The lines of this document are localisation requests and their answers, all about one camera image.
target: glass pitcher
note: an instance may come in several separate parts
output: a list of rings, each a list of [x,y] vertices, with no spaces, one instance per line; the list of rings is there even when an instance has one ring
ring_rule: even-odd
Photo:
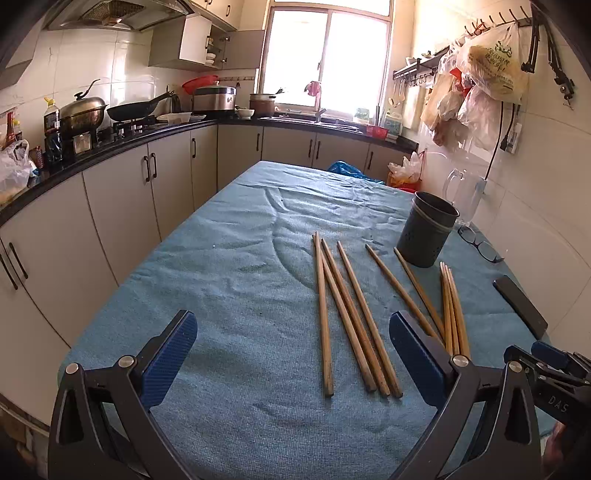
[[[457,187],[456,195],[453,200],[447,196],[449,184],[452,179],[459,177],[460,184]],[[454,168],[447,177],[447,180],[443,184],[443,198],[450,202],[458,212],[460,212],[460,218],[457,222],[460,225],[470,225],[470,222],[474,218],[480,199],[484,194],[486,187],[486,180],[479,175],[468,173],[466,170],[459,171]]]

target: red container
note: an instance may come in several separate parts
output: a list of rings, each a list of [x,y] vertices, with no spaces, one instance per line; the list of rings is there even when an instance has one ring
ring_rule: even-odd
[[[213,85],[219,79],[220,77],[218,75],[205,75],[205,77],[197,77],[196,79],[183,83],[183,90],[187,92],[187,95],[192,95],[195,91],[195,88]]]
[[[365,131],[365,135],[368,137],[374,137],[379,140],[386,140],[388,136],[388,129],[382,127],[376,127],[375,125],[368,125]]]

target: frying pan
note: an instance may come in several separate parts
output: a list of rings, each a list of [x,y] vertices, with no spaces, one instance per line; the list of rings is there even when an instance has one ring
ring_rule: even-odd
[[[151,114],[158,105],[160,100],[170,97],[173,92],[165,92],[162,95],[148,100],[146,102],[125,103],[123,105],[113,106],[107,109],[107,113],[111,120],[116,122],[125,122],[127,120],[134,120],[136,118],[144,118]]]

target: pot lid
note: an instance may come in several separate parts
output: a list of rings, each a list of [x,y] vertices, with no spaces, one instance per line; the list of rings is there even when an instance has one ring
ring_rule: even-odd
[[[106,108],[107,105],[101,97],[85,98],[93,84],[94,82],[90,84],[88,90],[84,93],[78,92],[75,94],[74,96],[76,97],[76,100],[72,103],[68,103],[65,107],[60,109],[60,118],[68,118],[70,116],[78,115],[79,113]]]

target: chopstick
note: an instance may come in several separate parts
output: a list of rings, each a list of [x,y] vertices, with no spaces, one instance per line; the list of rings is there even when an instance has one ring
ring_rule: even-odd
[[[378,254],[376,252],[374,252],[373,249],[368,244],[365,244],[365,248],[367,249],[369,254],[374,258],[374,260],[378,264],[378,266],[382,269],[382,272],[384,272],[384,275],[386,275],[386,277],[388,278],[388,280],[392,284],[392,286],[398,291],[400,296],[404,299],[404,301],[406,302],[408,307],[413,312],[414,316],[418,319],[418,322],[421,325],[421,327],[423,328],[423,330],[425,331],[425,333],[432,336],[433,338],[436,338],[437,340],[439,340],[441,342],[439,335],[433,329],[433,327],[431,326],[429,321],[425,318],[425,315],[423,315],[421,310],[419,310],[419,308],[417,307],[417,304],[414,303],[414,301],[410,297],[410,295],[406,292],[406,290],[404,290],[404,287],[400,284],[400,282],[396,279],[396,277],[394,277],[394,275],[392,275],[392,272],[390,272],[390,270],[388,269],[388,267],[386,267],[384,262],[382,262],[380,257],[378,257]]]
[[[451,269],[446,265],[449,284],[452,292],[453,310],[456,315],[457,332],[460,340],[460,352],[462,355],[470,358],[470,345],[468,343],[468,334],[466,332],[466,321],[464,320],[464,313],[462,312],[462,304],[460,303],[460,296],[457,292],[456,281],[453,279]]]
[[[443,300],[443,318],[445,321],[445,350],[453,355],[452,318],[450,314],[450,297],[447,291],[447,275],[443,262],[439,262],[441,270],[441,298]]]
[[[402,264],[404,271],[407,273],[408,278],[410,278],[410,281],[414,285],[415,290],[417,290],[418,296],[421,297],[421,300],[425,304],[427,311],[429,312],[429,315],[431,315],[431,318],[433,319],[433,322],[435,323],[437,330],[439,330],[439,333],[443,337],[445,335],[445,329],[443,327],[443,322],[441,321],[441,317],[437,314],[437,310],[433,306],[433,303],[431,303],[431,300],[429,300],[427,293],[425,292],[425,290],[423,290],[423,287],[421,286],[421,284],[418,282],[418,280],[414,276],[413,271],[410,269],[406,260],[402,257],[401,253],[398,251],[398,248],[394,247],[394,253],[396,254],[398,259],[400,260],[400,263]]]
[[[341,275],[340,270],[338,269],[335,259],[333,258],[332,253],[330,252],[330,248],[324,239],[321,240],[322,247],[324,248],[325,258],[327,259],[330,268],[333,271],[334,278],[336,280],[337,285],[339,286],[340,293],[345,301],[345,305],[347,305],[347,310],[349,311],[350,318],[353,322],[353,326],[357,331],[357,336],[359,341],[361,342],[361,347],[363,348],[363,352],[365,353],[365,358],[367,359],[369,366],[371,367],[372,373],[374,374],[374,378],[378,383],[379,391],[384,396],[390,395],[390,388],[388,383],[386,382],[386,378],[384,377],[384,373],[382,372],[382,368],[379,365],[378,357],[375,355],[374,349],[369,342],[369,337],[363,324],[361,323],[361,317],[355,308],[353,303],[353,298],[351,298],[351,294],[349,289],[345,285],[345,281],[343,279],[343,275]]]
[[[320,346],[322,348],[322,379],[324,396],[335,394],[335,382],[332,372],[332,358],[330,352],[329,314],[326,305],[326,284],[324,283],[324,265],[318,232],[314,234],[314,253],[316,255],[316,276],[318,279],[318,308],[320,316]]]
[[[365,300],[365,296],[363,295],[363,291],[361,290],[359,281],[355,276],[355,272],[353,271],[353,267],[349,262],[349,258],[347,257],[347,253],[345,252],[343,245],[340,242],[337,242],[336,246],[339,249],[340,256],[343,259],[343,263],[345,264],[345,268],[347,270],[347,273],[349,274],[349,279],[351,280],[353,289],[355,290],[355,295],[357,296],[357,300],[359,301],[359,305],[361,306],[361,310],[363,311],[363,315],[365,316],[365,321],[367,322],[369,331],[374,339],[375,346],[378,350],[378,355],[382,360],[382,365],[384,366],[385,375],[388,377],[390,387],[392,387],[392,392],[394,393],[394,396],[396,398],[400,398],[402,397],[402,390],[400,389],[400,385],[398,384],[396,371],[394,370],[392,361],[388,356],[388,352],[386,351],[384,341],[382,340],[382,337],[379,335],[378,327],[375,324],[374,317],[371,315],[371,311],[369,309],[367,301]]]
[[[339,288],[337,287],[335,279],[333,278],[333,275],[330,272],[330,267],[326,262],[326,257],[324,256],[324,253],[322,253],[322,264],[324,266],[324,275],[326,276],[326,280],[328,281],[329,287],[333,293],[333,298],[335,299],[336,307],[340,313],[340,318],[343,321],[343,326],[345,327],[347,336],[349,337],[349,342],[351,343],[351,347],[353,348],[355,358],[357,359],[357,364],[359,365],[359,370],[361,371],[361,377],[363,378],[363,381],[365,383],[365,388],[369,392],[373,392],[376,390],[374,377],[371,374],[369,365],[367,363],[367,360],[365,359],[365,355],[363,354],[361,344],[359,343],[359,339],[357,338],[357,335],[355,334],[355,329],[353,328],[353,324],[351,323],[351,318],[347,313],[347,308],[345,307],[343,299],[340,296]]]

